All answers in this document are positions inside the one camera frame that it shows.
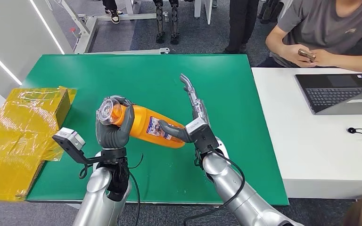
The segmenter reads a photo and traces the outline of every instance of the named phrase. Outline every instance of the black pants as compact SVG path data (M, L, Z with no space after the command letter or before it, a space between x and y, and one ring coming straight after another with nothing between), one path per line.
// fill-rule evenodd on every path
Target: black pants
M230 43L226 50L238 53L252 36L259 0L230 0Z
M117 10L117 5L115 0L102 0L102 3L107 9Z
M277 62L275 62L274 58L269 56L261 64L259 64L257 67L278 68L278 67L283 67L283 66L279 65Z

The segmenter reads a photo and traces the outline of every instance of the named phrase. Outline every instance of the gray t-shirt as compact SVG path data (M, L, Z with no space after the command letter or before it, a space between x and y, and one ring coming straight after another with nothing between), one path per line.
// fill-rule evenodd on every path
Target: gray t-shirt
M309 49L324 49L333 54L347 54L362 41L362 5L347 17L339 17L336 0L294 0L278 21L288 32L284 44L302 44ZM284 67L296 64L270 53Z

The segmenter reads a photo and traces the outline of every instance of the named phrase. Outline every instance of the black shoe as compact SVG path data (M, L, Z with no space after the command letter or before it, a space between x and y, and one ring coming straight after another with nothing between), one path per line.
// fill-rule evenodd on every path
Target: black shoe
M180 43L180 34L171 34L170 44L178 45Z
M241 54L246 54L246 44L242 44L242 45L239 47L239 53L241 53Z
M238 52L231 52L227 49L225 49L223 52L221 52L220 54L238 54Z
M156 43L162 44L165 42L165 32L156 35Z
M105 7L105 13L110 15L110 10ZM117 11L118 15L123 15L124 13L120 10Z
M120 23L120 17L118 16L117 11L109 9L109 12L110 12L110 17L112 18L112 22L115 24Z

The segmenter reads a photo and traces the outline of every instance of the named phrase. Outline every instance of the cardboard box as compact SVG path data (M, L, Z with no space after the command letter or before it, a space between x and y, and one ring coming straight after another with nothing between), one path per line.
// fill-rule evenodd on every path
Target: cardboard box
M75 92L11 91L0 108L0 200L24 200L44 161L60 160L63 150L51 137L62 126Z

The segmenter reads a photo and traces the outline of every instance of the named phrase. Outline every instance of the bottle cap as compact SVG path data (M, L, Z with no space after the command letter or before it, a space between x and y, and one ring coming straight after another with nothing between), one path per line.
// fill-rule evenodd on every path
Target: bottle cap
M97 112L97 118L103 125L110 125L117 121L121 116L120 103L114 99L106 99L101 104Z

